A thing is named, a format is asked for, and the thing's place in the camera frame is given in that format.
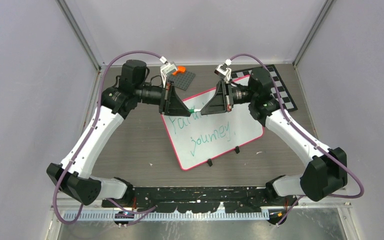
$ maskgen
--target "floor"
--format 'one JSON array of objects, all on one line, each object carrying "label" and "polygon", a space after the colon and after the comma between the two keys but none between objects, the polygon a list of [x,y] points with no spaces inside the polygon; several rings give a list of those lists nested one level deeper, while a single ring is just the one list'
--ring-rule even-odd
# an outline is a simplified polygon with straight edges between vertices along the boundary
[{"label": "floor", "polygon": [[[233,70],[253,65],[232,66]],[[187,66],[196,74],[187,89],[177,89],[181,99],[215,87],[218,76],[214,65]],[[298,110],[291,116],[310,133],[310,122],[303,93],[291,64],[276,68],[294,99]],[[120,67],[110,69],[105,87],[110,87],[119,75]],[[159,74],[159,67],[150,67],[149,78]],[[189,171],[180,169],[156,105],[139,104],[114,132],[102,150],[92,174],[96,177],[120,177],[138,187],[188,186],[264,186],[280,175],[302,174],[304,166],[295,153],[274,133],[264,136],[240,149]]]}]

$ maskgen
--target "black mounting base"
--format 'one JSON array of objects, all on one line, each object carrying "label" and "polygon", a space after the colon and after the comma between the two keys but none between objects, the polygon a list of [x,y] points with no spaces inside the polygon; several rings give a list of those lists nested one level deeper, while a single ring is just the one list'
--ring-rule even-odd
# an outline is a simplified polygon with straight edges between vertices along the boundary
[{"label": "black mounting base", "polygon": [[[135,187],[134,192],[138,211],[156,206],[157,213],[173,213],[176,210],[180,213],[214,213],[221,203],[226,213],[259,213],[260,207],[264,206],[277,206],[284,212],[285,205],[291,206],[296,200],[292,196],[273,198],[267,188],[258,186]],[[114,205],[103,200],[102,207],[113,208]],[[274,215],[269,222],[276,224],[279,220]]]}]

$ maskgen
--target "wire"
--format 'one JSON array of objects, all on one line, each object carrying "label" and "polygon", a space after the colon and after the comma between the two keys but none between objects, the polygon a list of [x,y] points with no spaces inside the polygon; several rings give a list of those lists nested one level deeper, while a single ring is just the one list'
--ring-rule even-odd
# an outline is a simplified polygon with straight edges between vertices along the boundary
[{"label": "wire", "polygon": [[286,211],[286,213],[283,215],[283,217],[276,223],[276,226],[279,227],[280,224],[283,223],[285,218],[288,216],[288,214],[291,212],[291,210],[295,207],[295,205],[298,204],[298,201],[302,199],[304,196],[299,196],[290,206],[289,210]]},{"label": "wire", "polygon": [[149,84],[152,85],[152,80],[154,80],[157,77],[161,78],[161,84],[160,85],[156,85],[156,86],[158,86],[158,87],[162,86],[163,85],[163,78],[161,77],[161,75],[155,75],[155,76],[151,77],[151,79],[149,80]]},{"label": "wire", "polygon": [[112,85],[112,88],[115,88],[119,84],[120,77],[121,77],[121,75],[115,76],[115,83],[114,83],[114,85]]},{"label": "wire", "polygon": [[109,64],[106,66],[105,70],[103,71],[102,77],[100,79],[99,90],[98,90],[98,101],[97,101],[97,105],[96,105],[97,106],[96,107],[96,116],[94,117],[94,121],[92,123],[92,126],[88,130],[88,132],[87,132],[85,138],[83,139],[83,141],[81,141],[80,145],[78,146],[78,149],[74,152],[73,156],[71,157],[71,159],[68,162],[67,166],[65,167],[64,171],[62,171],[61,176],[59,177],[58,181],[56,182],[55,189],[53,191],[53,196],[52,196],[53,211],[55,212],[56,218],[61,223],[63,223],[63,224],[70,225],[70,224],[74,224],[75,222],[77,222],[77,220],[80,217],[80,213],[82,212],[83,204],[80,205],[80,208],[78,209],[77,215],[75,216],[74,220],[71,220],[71,221],[64,220],[63,217],[61,216],[60,212],[58,211],[58,206],[57,206],[57,195],[58,195],[58,191],[60,189],[61,183],[63,182],[64,177],[66,176],[66,174],[69,171],[70,167],[73,165],[76,157],[79,155],[79,153],[82,150],[82,148],[85,146],[86,142],[88,141],[88,139],[90,138],[92,132],[94,131],[95,126],[98,123],[98,119],[99,119],[99,116],[100,116],[100,113],[101,113],[101,101],[102,101],[102,91],[103,91],[103,88],[104,88],[104,80],[105,80],[105,77],[108,74],[108,71],[110,70],[110,67],[117,60],[119,60],[122,57],[125,57],[127,55],[131,55],[131,54],[148,54],[148,55],[155,56],[155,57],[157,57],[159,59],[161,59],[161,57],[162,57],[161,55],[158,55],[158,54],[150,52],[150,51],[141,51],[141,50],[129,51],[129,52],[125,52],[125,53],[120,54],[117,57],[115,57],[111,62],[109,62]]},{"label": "wire", "polygon": [[[237,54],[237,55],[234,55],[233,57],[230,58],[230,60],[233,61],[233,59],[237,58],[237,57],[240,57],[240,56],[246,56],[246,57],[250,57],[254,60],[256,60],[265,70],[267,70],[269,72],[269,70],[267,69],[267,67],[258,59],[256,58],[255,56],[251,55],[251,54],[248,54],[248,53],[240,53],[240,54]],[[285,108],[282,104],[282,101],[281,101],[281,94],[279,93],[279,90],[278,88],[276,87],[276,82],[275,80],[273,79],[273,77],[270,75],[270,78],[271,78],[271,81],[273,82],[273,85],[275,86],[275,90],[276,90],[276,97],[277,97],[277,100],[279,101],[279,105],[280,105],[280,110],[282,112],[282,115],[283,117],[285,118],[285,120],[287,122],[289,122],[289,124],[303,137],[305,138],[309,143],[311,143],[315,148],[317,148],[317,150],[319,150],[320,152],[322,152],[324,155],[326,155],[330,160],[332,160],[335,164],[337,164],[340,168],[342,168],[347,174],[349,174],[358,184],[358,187],[360,188],[360,193],[356,194],[356,195],[340,195],[340,194],[330,194],[329,196],[331,197],[336,197],[336,198],[344,198],[344,199],[357,199],[361,196],[363,196],[365,190],[364,190],[364,186],[363,186],[363,183],[360,181],[360,179],[351,171],[349,170],[345,165],[343,165],[341,162],[339,162],[336,158],[334,158],[332,155],[330,155],[328,152],[326,152],[323,148],[321,148],[320,146],[318,146],[318,144],[313,141],[311,138],[309,138],[303,131],[301,131],[291,120],[290,118],[288,117],[288,115],[286,114],[285,112]]]},{"label": "wire", "polygon": [[123,210],[123,212],[129,213],[129,214],[148,214],[148,213],[155,210],[155,206],[153,206],[150,209],[145,210],[145,211],[129,211],[129,210],[125,209],[124,207],[120,206],[118,203],[116,203],[116,201],[112,200],[111,198],[107,198],[107,200],[110,203],[114,204],[117,208]]}]

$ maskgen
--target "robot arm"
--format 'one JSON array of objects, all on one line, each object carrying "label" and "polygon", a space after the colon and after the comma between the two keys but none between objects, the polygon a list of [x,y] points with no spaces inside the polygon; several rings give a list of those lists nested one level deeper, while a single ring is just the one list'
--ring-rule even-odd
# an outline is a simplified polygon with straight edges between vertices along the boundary
[{"label": "robot arm", "polygon": [[[317,147],[331,154],[346,166],[345,152],[339,147],[331,149],[318,141],[301,127],[286,109],[280,108],[279,103],[271,94],[271,88],[274,85],[270,73],[266,69],[254,68],[247,86],[238,84],[232,86],[234,83],[226,81],[226,79],[230,79],[231,71],[228,68],[230,63],[231,61],[228,59],[217,67],[215,73],[221,77],[221,80],[217,84],[215,95],[200,110],[200,113],[209,115],[230,112],[234,104],[249,103],[248,109],[251,116],[263,127],[278,135],[297,154],[305,166],[304,173],[295,176],[283,175],[267,182],[266,189],[270,193],[269,195],[273,199],[288,195],[306,195],[317,202],[344,187],[347,184],[347,173]],[[302,134],[298,133],[291,123]],[[308,139],[317,143],[317,147],[311,145]]]},{"label": "robot arm", "polygon": [[[174,84],[165,81],[168,74],[177,70],[176,65],[168,63],[165,58],[163,61],[165,64],[160,68],[162,86],[154,86],[145,82],[147,75],[145,62],[128,60],[123,64],[118,87],[109,87],[103,91],[101,105],[96,107],[87,130],[83,132],[73,149],[60,164],[51,163],[46,170],[53,183],[57,184],[64,169],[72,161],[76,150],[89,134],[88,130],[94,127],[63,177],[60,186],[63,193],[84,205],[89,205],[96,199],[106,198],[122,199],[126,203],[131,201],[132,195],[126,193],[132,188],[130,183],[119,178],[94,177],[91,175],[92,169],[110,136],[138,103],[158,105],[160,114],[168,116],[189,117],[191,115],[189,109],[177,96]],[[98,108],[100,108],[100,114],[97,124],[94,126]]]}]

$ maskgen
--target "black bracket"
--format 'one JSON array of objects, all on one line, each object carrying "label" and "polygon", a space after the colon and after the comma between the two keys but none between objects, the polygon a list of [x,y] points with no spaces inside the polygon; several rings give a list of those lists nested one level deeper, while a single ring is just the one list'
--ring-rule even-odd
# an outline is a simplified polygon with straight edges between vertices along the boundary
[{"label": "black bracket", "polygon": [[[55,163],[49,164],[46,169],[46,173],[55,185],[63,171],[62,164],[56,165]],[[59,190],[87,206],[97,199],[101,191],[101,181],[79,178],[77,172],[67,172]]]},{"label": "black bracket", "polygon": [[[340,148],[329,149],[329,154],[347,166],[347,154]],[[314,202],[347,185],[348,175],[328,156],[314,156],[301,177],[300,185],[305,195]]]},{"label": "black bracket", "polygon": [[165,83],[165,90],[162,92],[159,113],[161,114],[162,112],[167,116],[191,116],[188,107],[176,94],[174,82],[170,80]]}]

